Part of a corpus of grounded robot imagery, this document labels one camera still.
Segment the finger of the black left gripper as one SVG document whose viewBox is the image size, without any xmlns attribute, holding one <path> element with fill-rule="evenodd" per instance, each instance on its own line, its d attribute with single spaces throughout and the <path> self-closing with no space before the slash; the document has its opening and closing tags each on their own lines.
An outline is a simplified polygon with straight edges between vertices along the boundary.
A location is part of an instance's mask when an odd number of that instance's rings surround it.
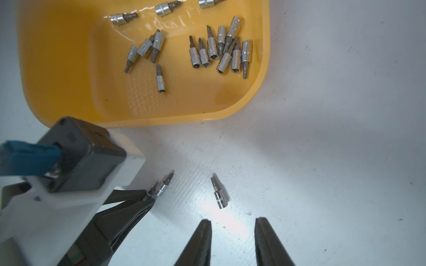
<svg viewBox="0 0 426 266">
<path fill-rule="evenodd" d="M 146 190 L 113 190 L 103 204 L 142 200 L 146 193 Z"/>
<path fill-rule="evenodd" d="M 135 225 L 152 209 L 155 199 L 124 201 L 95 215 L 94 221 L 113 253 Z"/>
</svg>

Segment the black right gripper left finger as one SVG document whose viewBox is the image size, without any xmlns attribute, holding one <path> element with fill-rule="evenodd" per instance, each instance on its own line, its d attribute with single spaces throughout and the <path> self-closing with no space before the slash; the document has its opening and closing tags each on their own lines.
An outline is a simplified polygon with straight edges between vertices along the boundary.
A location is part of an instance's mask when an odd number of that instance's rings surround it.
<svg viewBox="0 0 426 266">
<path fill-rule="evenodd" d="M 210 266 L 212 227 L 203 219 L 176 261 L 176 266 Z"/>
</svg>

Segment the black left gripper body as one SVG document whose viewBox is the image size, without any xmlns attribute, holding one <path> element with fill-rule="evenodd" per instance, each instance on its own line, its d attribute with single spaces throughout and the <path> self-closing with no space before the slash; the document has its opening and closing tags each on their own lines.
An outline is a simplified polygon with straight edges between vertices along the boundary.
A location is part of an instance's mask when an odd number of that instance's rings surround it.
<svg viewBox="0 0 426 266">
<path fill-rule="evenodd" d="M 110 135 L 127 156 L 101 188 L 51 194 L 38 177 L 26 176 L 31 189 L 12 197 L 1 210 L 1 242 L 14 240 L 27 265 L 57 265 L 113 190 L 130 185 L 146 162 L 127 136 Z"/>
</svg>

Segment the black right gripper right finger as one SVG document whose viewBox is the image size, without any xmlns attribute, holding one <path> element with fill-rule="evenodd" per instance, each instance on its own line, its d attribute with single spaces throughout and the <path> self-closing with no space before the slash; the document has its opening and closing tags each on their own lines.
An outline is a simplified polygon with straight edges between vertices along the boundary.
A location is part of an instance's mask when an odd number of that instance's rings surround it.
<svg viewBox="0 0 426 266">
<path fill-rule="evenodd" d="M 267 218 L 256 219 L 254 232 L 258 266 L 295 266 Z"/>
</svg>

